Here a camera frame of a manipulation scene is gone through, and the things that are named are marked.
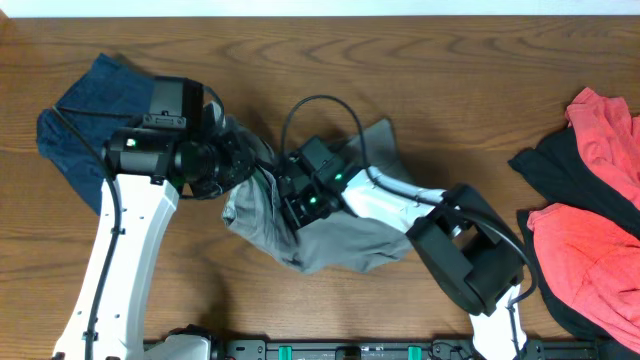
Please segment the grey shorts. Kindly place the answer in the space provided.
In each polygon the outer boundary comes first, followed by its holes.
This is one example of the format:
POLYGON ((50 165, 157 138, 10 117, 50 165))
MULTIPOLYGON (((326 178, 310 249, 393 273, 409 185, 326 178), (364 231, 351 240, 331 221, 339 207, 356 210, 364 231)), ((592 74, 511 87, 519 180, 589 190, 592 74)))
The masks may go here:
POLYGON ((258 164, 251 177, 228 192, 221 214, 228 230, 304 274, 330 265, 366 273, 401 260, 412 249, 403 232, 343 210, 299 230, 289 228, 280 211, 279 191, 271 173, 276 163, 274 150, 239 121, 234 124, 258 164))

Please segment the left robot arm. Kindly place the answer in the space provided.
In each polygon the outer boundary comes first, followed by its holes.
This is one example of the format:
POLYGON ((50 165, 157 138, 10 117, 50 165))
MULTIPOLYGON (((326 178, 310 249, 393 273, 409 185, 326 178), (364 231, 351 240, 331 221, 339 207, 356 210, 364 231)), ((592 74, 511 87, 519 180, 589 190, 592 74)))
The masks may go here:
POLYGON ((55 359, 215 359, 208 331, 177 329, 144 344, 147 300, 160 245, 189 186, 191 199, 215 199, 246 180, 254 156, 238 126, 203 130, 122 128, 105 146, 96 239, 74 313, 55 359))

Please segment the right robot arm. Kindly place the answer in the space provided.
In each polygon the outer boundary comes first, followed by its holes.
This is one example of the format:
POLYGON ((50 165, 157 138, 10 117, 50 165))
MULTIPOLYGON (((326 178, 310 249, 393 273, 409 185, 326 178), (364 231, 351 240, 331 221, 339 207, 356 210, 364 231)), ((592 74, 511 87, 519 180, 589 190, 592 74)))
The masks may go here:
POLYGON ((277 173, 285 219, 296 230, 346 210, 403 233, 441 290, 471 319, 472 345, 486 359, 522 359, 527 337, 518 304, 533 269, 515 234, 468 185, 420 188, 374 166, 294 160, 277 173))

